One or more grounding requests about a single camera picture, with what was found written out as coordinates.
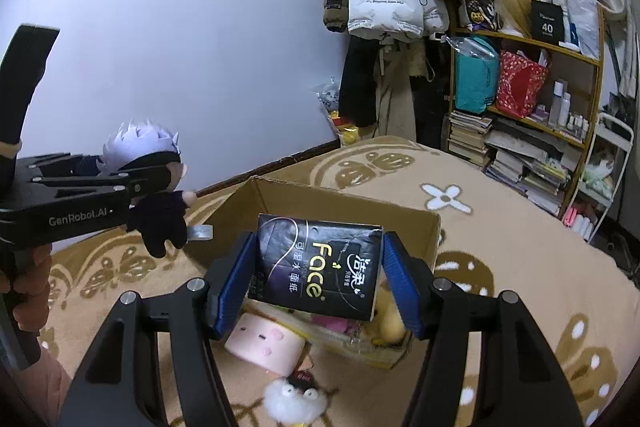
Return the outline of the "person's left hand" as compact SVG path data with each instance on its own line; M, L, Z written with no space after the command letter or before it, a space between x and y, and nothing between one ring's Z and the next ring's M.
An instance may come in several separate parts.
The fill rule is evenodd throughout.
M52 245L32 250L32 265L13 281L1 272L1 294L15 291L20 302L13 308L13 317L24 332L38 332L49 317L49 275L52 267Z

